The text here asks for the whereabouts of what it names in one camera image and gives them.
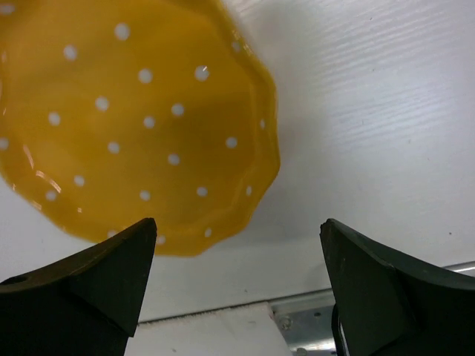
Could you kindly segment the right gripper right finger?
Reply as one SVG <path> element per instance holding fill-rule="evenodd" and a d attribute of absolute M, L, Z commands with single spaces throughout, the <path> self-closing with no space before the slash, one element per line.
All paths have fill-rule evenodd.
<path fill-rule="evenodd" d="M 382 245 L 338 220 L 320 233 L 337 355 L 473 355 L 474 278 Z"/>

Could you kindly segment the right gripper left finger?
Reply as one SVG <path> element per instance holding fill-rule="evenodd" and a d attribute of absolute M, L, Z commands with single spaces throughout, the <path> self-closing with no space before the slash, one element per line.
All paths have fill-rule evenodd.
<path fill-rule="evenodd" d="M 154 219 L 145 218 L 102 243 L 2 281 L 1 354 L 125 354 L 156 238 Z"/>

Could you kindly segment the yellow dotted plate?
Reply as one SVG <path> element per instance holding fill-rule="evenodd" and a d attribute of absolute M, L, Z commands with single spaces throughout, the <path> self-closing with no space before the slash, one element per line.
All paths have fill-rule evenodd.
<path fill-rule="evenodd" d="M 95 243 L 159 255 L 248 225 L 281 165 L 275 83 L 222 1 L 3 1 L 1 177 Z"/>

